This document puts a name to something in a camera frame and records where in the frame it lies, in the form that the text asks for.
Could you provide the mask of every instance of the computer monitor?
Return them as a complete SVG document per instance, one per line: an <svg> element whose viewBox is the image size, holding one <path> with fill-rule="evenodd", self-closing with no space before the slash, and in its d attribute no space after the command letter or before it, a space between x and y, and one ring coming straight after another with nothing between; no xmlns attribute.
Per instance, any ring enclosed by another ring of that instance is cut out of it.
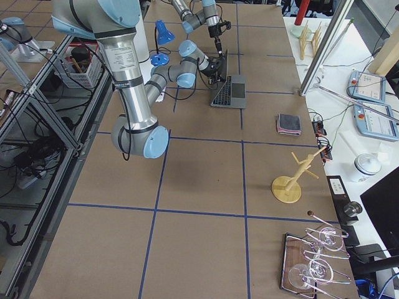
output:
<svg viewBox="0 0 399 299"><path fill-rule="evenodd" d="M390 255L399 255L399 167L360 198Z"/></svg>

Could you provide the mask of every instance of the white plastic container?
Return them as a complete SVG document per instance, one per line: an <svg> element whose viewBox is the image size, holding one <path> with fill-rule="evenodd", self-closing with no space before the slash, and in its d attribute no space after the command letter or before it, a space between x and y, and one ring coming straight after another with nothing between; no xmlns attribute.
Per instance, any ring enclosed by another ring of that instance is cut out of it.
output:
<svg viewBox="0 0 399 299"><path fill-rule="evenodd" d="M360 154L356 157L349 173L351 181L360 183L376 175L381 170L381 163L372 154Z"/></svg>

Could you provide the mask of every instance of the white sticker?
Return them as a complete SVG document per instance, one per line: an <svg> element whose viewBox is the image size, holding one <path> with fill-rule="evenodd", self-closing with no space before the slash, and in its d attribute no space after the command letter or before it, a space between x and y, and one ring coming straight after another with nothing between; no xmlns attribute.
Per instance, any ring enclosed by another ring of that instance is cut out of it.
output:
<svg viewBox="0 0 399 299"><path fill-rule="evenodd" d="M111 71L120 72L130 67L137 67L136 59L131 46L123 48L105 49Z"/></svg>
<svg viewBox="0 0 399 299"><path fill-rule="evenodd" d="M342 187L339 179L330 179L330 183L334 194L345 194L344 187Z"/></svg>

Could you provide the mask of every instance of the red object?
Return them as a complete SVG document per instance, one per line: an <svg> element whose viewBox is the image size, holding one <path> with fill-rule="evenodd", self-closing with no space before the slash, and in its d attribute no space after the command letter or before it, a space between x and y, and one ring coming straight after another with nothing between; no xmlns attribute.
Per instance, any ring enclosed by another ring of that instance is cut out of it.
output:
<svg viewBox="0 0 399 299"><path fill-rule="evenodd" d="M307 8L309 6L310 0L302 0L300 7L299 7L299 12L298 15L295 19L295 25L299 26L302 24L302 20L304 19L306 12L307 12Z"/></svg>

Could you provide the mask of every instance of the white lid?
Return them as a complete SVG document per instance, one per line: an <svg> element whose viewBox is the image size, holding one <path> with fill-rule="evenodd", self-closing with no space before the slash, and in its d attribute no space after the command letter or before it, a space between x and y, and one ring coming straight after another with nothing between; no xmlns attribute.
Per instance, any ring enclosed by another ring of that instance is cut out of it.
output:
<svg viewBox="0 0 399 299"><path fill-rule="evenodd" d="M356 168L368 175L374 175L381 170L381 163L372 154L360 154L355 159Z"/></svg>

